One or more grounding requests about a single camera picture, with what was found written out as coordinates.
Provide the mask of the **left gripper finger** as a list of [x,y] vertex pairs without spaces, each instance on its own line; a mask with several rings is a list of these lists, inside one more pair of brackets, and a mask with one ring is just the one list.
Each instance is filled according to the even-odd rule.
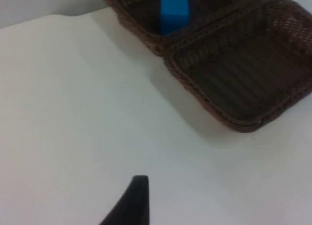
[[132,178],[119,201],[107,214],[102,225],[149,224],[149,178],[136,175]]

